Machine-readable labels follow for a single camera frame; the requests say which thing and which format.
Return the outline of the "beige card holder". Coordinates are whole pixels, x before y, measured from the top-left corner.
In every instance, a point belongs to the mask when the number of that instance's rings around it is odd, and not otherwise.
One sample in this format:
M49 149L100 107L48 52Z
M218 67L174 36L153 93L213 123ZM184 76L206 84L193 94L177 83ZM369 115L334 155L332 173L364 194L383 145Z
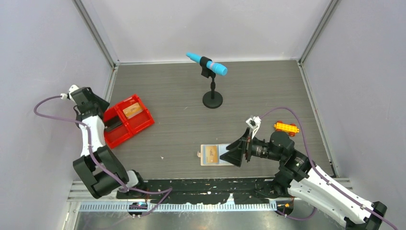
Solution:
M227 146L228 144L201 145L200 152L197 153L201 166L232 166L233 164L220 159L227 152Z

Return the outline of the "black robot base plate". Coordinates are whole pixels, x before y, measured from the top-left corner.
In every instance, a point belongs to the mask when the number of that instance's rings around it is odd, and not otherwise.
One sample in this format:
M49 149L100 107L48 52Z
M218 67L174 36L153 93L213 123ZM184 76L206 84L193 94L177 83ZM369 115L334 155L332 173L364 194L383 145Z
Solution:
M152 179L142 188L148 192L172 188L164 204L224 204L230 196L236 204L265 204L277 198L294 201L287 193L272 193L271 182L272 178Z

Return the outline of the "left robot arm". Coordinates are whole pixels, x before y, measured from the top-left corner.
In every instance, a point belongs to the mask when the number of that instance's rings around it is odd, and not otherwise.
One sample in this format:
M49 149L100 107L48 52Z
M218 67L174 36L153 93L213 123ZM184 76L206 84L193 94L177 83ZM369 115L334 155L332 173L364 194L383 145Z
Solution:
M81 130L83 148L73 167L90 194L98 199L118 189L125 195L142 198L147 186L135 170L127 171L107 146L104 138L104 113L109 103L90 87L73 84L68 99L75 103L76 124Z

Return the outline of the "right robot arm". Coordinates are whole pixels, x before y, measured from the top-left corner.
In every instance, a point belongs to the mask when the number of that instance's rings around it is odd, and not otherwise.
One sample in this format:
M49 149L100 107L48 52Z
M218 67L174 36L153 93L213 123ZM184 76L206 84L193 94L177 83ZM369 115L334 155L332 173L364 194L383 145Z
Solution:
M277 161L279 171L255 193L269 198L297 197L324 212L347 230L377 230L387 206L370 202L332 179L309 157L296 150L288 134L275 131L268 142L259 140L249 129L226 147L220 159L234 166L251 157Z

